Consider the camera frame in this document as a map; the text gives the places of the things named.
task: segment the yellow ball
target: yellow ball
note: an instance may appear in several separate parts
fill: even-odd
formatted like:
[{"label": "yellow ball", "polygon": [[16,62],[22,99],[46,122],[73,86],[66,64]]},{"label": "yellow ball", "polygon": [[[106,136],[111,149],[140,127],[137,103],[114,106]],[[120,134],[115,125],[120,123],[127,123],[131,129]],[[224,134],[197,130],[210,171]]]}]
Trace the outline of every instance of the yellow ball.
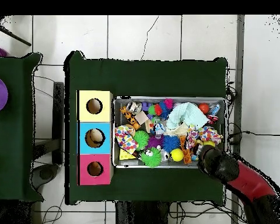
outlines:
[{"label": "yellow ball", "polygon": [[184,158],[184,153],[181,149],[173,149],[170,154],[175,162],[180,162]]},{"label": "yellow ball", "polygon": [[216,144],[213,141],[204,141],[203,145],[212,145],[212,146],[216,146]]}]

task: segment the ball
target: ball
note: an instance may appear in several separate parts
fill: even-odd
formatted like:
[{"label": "ball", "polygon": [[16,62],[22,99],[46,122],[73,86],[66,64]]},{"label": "ball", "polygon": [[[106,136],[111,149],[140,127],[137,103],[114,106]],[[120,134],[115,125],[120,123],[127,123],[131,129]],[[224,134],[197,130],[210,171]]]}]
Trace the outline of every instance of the ball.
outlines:
[{"label": "ball", "polygon": [[210,140],[209,141],[204,141],[203,145],[212,145],[214,147],[216,146],[216,144],[213,141],[210,141]]},{"label": "ball", "polygon": [[199,108],[204,114],[208,113],[208,111],[209,111],[209,106],[208,106],[208,104],[206,104],[206,103],[201,103],[201,104],[199,104],[199,105],[198,105],[198,108]]},{"label": "ball", "polygon": [[173,149],[170,154],[175,162],[180,162],[184,158],[184,153],[181,149]]}]

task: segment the round hole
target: round hole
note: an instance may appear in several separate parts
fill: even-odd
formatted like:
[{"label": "round hole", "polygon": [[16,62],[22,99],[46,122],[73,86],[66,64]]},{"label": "round hole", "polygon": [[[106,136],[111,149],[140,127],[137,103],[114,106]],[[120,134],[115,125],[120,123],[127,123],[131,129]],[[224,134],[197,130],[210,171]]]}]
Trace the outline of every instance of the round hole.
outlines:
[{"label": "round hole", "polygon": [[91,148],[99,148],[105,141],[105,135],[100,129],[90,129],[85,135],[85,142]]},{"label": "round hole", "polygon": [[90,99],[86,103],[86,109],[91,114],[99,114],[103,109],[103,103],[97,98]]},{"label": "round hole", "polygon": [[87,167],[87,172],[93,176],[100,176],[103,172],[103,166],[99,162],[92,162]]}]

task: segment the green table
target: green table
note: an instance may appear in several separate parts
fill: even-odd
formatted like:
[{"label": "green table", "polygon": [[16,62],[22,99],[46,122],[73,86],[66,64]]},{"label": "green table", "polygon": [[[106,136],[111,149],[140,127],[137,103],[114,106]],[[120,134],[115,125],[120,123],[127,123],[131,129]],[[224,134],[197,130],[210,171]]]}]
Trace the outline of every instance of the green table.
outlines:
[{"label": "green table", "polygon": [[0,58],[8,102],[0,111],[0,199],[42,201],[30,184],[33,160],[32,73],[40,54]]},{"label": "green table", "polygon": [[78,186],[76,91],[109,90],[113,96],[225,97],[227,61],[86,60],[71,52],[65,70],[66,203],[76,201],[191,201],[223,204],[222,184],[198,169],[114,169],[110,185]]}]

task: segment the patterned cloth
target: patterned cloth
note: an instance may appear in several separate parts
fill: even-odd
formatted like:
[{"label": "patterned cloth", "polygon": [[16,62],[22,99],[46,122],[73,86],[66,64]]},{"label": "patterned cloth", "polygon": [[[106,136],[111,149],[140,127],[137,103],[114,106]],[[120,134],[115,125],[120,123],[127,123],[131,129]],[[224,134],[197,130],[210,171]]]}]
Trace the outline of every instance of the patterned cloth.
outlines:
[{"label": "patterned cloth", "polygon": [[120,148],[124,149],[130,154],[133,154],[139,144],[133,139],[131,133],[134,129],[121,125],[115,127],[115,137],[117,138],[117,142]]}]

